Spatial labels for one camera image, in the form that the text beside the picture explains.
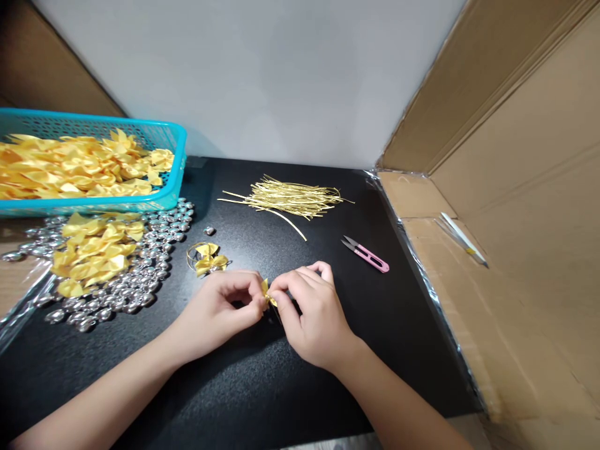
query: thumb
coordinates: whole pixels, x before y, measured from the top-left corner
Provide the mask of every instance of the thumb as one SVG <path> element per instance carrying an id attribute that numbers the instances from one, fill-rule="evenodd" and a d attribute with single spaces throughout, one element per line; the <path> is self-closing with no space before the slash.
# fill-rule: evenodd
<path id="1" fill-rule="evenodd" d="M 277 311 L 283 328 L 286 331 L 287 340 L 290 344 L 298 342 L 298 339 L 302 336 L 302 327 L 300 326 L 300 317 L 294 304 L 283 291 L 276 289 L 270 292 L 270 295 L 277 302 Z"/>
<path id="2" fill-rule="evenodd" d="M 251 327 L 263 316 L 264 297 L 254 298 L 249 304 L 234 311 L 232 328 L 234 333 Z"/>

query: teal plastic basket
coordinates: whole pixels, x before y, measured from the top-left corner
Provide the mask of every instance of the teal plastic basket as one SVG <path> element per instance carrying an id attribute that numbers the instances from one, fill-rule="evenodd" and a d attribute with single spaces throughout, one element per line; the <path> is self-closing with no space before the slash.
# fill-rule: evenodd
<path id="1" fill-rule="evenodd" d="M 161 174 L 159 192 L 147 196 L 92 197 L 77 199 L 0 200 L 0 217 L 56 216 L 94 211 L 155 211 L 177 204 L 186 165 L 187 132 L 169 122 L 154 122 L 119 117 L 87 116 L 66 112 L 0 108 L 0 139 L 8 134 L 30 134 L 44 139 L 61 136 L 94 136 L 110 139 L 115 128 L 134 134 L 144 149 L 163 148 L 175 156 L 171 172 Z"/>

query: hand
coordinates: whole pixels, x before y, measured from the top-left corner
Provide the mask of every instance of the hand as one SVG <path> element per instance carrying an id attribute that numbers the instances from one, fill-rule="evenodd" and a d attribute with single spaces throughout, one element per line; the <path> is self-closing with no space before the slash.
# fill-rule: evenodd
<path id="1" fill-rule="evenodd" d="M 288 290 L 302 316 L 285 293 Z M 361 340 L 346 322 L 329 264 L 318 261 L 278 276 L 269 295 L 277 301 L 287 340 L 303 360 L 333 373 L 352 359 Z"/>
<path id="2" fill-rule="evenodd" d="M 200 358 L 263 316 L 266 300 L 254 271 L 210 274 L 181 315 L 159 336 L 180 365 Z M 231 302 L 244 303 L 236 309 Z"/>

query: black table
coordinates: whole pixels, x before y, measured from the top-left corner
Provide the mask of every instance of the black table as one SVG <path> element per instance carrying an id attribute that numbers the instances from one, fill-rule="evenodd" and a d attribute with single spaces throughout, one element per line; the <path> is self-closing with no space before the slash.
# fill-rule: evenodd
<path id="1" fill-rule="evenodd" d="M 248 194 L 266 173 L 281 181 L 334 186 L 356 204 L 292 221 L 220 202 L 222 190 Z M 424 295 L 380 194 L 364 173 L 266 162 L 190 158 L 182 195 L 197 215 L 173 252 L 173 271 L 157 302 L 119 314 L 89 334 L 43 322 L 36 311 L 0 356 L 5 439 L 13 438 L 157 336 L 202 284 L 185 264 L 186 248 L 210 240 L 265 278 L 317 260 L 329 262 L 352 330 L 443 416 L 479 404 L 461 362 Z M 207 238 L 205 226 L 217 234 Z M 350 236 L 390 266 L 381 274 L 340 242 Z M 263 319 L 201 360 L 179 370 L 117 442 L 116 448 L 278 448 L 372 431 L 352 396 L 327 372 L 300 359 L 277 321 Z"/>

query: white wall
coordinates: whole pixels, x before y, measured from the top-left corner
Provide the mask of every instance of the white wall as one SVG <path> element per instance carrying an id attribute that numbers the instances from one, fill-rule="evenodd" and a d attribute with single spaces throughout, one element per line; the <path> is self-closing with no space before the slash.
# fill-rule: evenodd
<path id="1" fill-rule="evenodd" d="M 463 0 L 34 0 L 189 154 L 370 168 Z"/>

